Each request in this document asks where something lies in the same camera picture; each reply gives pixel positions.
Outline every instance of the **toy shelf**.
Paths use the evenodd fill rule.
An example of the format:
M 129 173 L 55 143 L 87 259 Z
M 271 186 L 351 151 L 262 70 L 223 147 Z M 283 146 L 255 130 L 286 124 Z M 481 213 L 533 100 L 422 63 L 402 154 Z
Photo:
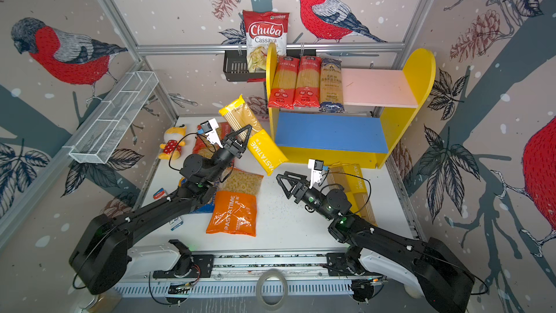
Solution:
M 158 84 L 153 72 L 127 73 L 125 78 L 112 99 L 101 101 L 104 110 L 69 153 L 75 161 L 106 163 Z
M 266 94 L 276 72 L 276 47 L 266 61 Z M 268 108 L 272 139 L 293 163 L 308 159 L 358 163 L 381 168 L 433 87 L 436 63 L 418 49 L 403 70 L 342 69 L 344 105 L 384 107 L 379 118 L 347 114 L 307 114 Z

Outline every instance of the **yellow plush toy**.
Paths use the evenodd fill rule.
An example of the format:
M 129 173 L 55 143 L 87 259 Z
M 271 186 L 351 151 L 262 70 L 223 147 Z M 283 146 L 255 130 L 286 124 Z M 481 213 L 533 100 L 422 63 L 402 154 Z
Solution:
M 185 145 L 184 141 L 177 142 L 185 136 L 185 126 L 183 127 L 170 127 L 164 132 L 164 142 L 165 144 L 160 144 L 160 148 L 164 149 L 158 158 L 160 159 L 170 159 L 172 161 L 179 158 L 181 155 L 181 147 Z

